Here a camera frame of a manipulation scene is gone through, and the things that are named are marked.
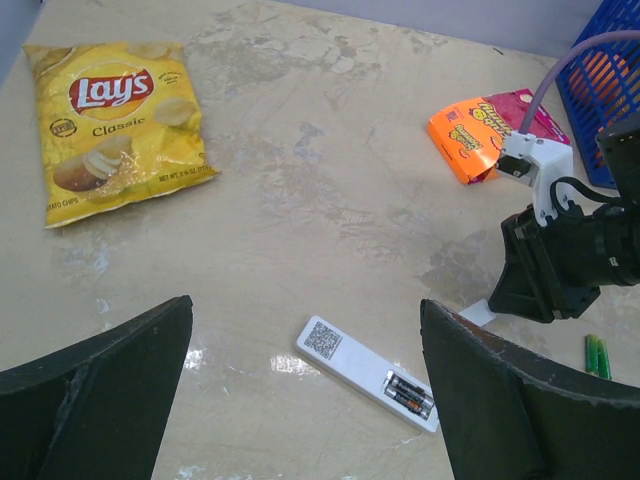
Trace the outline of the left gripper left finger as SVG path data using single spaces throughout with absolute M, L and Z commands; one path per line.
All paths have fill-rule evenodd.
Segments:
M 148 479 L 193 327 L 189 296 L 1 374 L 4 479 Z

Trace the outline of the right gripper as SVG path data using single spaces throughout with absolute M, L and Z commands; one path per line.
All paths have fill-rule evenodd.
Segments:
M 505 264 L 488 304 L 503 313 L 551 323 L 580 317 L 599 297 L 600 289 L 579 286 L 560 262 L 554 233 L 541 227 L 529 205 L 501 223 Z

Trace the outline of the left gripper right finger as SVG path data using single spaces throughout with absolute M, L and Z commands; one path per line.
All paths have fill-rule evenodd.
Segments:
M 636 479 L 639 390 L 556 363 L 443 304 L 423 355 L 457 479 Z

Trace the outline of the white battery cover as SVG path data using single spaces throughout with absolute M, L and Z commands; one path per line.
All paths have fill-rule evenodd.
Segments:
M 497 316 L 489 307 L 486 299 L 481 299 L 465 308 L 460 312 L 460 315 L 480 328 L 486 327 Z

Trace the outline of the black battery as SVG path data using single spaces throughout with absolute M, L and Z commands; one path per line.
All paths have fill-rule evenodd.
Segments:
M 426 408 L 422 402 L 416 402 L 415 400 L 412 400 L 409 396 L 389 387 L 387 387 L 384 390 L 384 393 L 388 397 L 395 400 L 397 403 L 404 406 L 411 413 L 423 419 L 427 419 L 429 417 L 430 410 Z
M 389 380 L 389 386 L 401 393 L 416 404 L 425 408 L 431 408 L 434 404 L 433 398 L 424 389 L 408 382 L 397 374 L 393 374 Z

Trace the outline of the white long remote control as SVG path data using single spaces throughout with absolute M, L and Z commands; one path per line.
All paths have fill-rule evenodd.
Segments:
M 435 403 L 428 408 L 429 417 L 423 419 L 384 393 L 387 387 L 392 388 L 389 380 L 393 374 L 424 389 L 433 398 L 431 388 L 325 319 L 311 317 L 296 339 L 295 346 L 307 360 L 353 386 L 412 426 L 425 432 L 437 431 L 439 417 Z

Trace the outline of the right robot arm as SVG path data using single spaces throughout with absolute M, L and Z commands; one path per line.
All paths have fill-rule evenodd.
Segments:
M 581 316 L 603 286 L 638 284 L 638 114 L 600 131 L 596 143 L 616 197 L 572 176 L 569 146 L 532 134 L 507 139 L 497 168 L 531 186 L 533 201 L 501 224 L 505 265 L 492 311 L 551 323 Z

